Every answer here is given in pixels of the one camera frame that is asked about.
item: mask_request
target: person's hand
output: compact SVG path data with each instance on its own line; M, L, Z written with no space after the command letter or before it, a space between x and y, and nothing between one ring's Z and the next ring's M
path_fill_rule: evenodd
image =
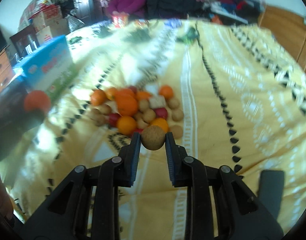
M3 217L11 220L13 217L13 206L9 195L6 193L6 189L0 178L0 213Z

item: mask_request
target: blue box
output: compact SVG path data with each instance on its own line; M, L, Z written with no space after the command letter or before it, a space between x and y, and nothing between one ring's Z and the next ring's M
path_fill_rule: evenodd
M54 101L78 74L64 35L56 37L27 55L20 67L33 90L42 90Z

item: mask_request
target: wooden headboard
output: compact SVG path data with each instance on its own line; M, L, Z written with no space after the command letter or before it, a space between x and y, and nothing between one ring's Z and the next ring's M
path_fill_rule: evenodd
M273 6L267 6L258 25L270 29L276 40L306 72L306 25L304 18Z

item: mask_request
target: yellow bedsheet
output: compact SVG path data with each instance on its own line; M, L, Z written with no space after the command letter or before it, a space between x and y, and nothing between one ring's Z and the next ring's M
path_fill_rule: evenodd
M189 28L199 42L176 42ZM258 190L263 169L285 171L278 222L286 233L306 208L306 77L294 59L257 26L182 21L170 29L151 21L150 41L124 38L133 23L105 39L90 27L68 35L81 69L35 138L26 134L0 164L9 194L27 219L77 165L93 167L129 139L87 117L95 87L170 85L181 100L184 137L176 141L205 165L228 165ZM120 189L121 239L183 239L186 190L169 181L165 148L141 148L135 184Z

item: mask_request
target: purple sweater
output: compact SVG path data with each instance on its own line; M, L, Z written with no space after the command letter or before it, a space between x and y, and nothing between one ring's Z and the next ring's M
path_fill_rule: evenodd
M108 11L110 14L113 11L135 14L139 17L144 17L144 5L146 0L112 0L109 3Z

